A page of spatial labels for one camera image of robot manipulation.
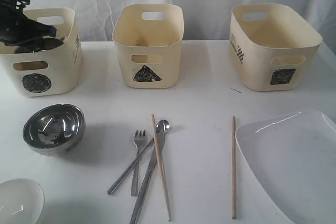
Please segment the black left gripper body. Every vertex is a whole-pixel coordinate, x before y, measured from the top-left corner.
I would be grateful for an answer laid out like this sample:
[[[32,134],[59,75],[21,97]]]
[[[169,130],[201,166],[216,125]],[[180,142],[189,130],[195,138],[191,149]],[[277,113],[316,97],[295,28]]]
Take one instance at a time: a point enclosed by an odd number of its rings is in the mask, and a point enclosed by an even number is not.
[[[45,36],[56,37],[57,29],[29,19],[23,9],[30,0],[1,0],[1,42],[7,46],[35,48]]]

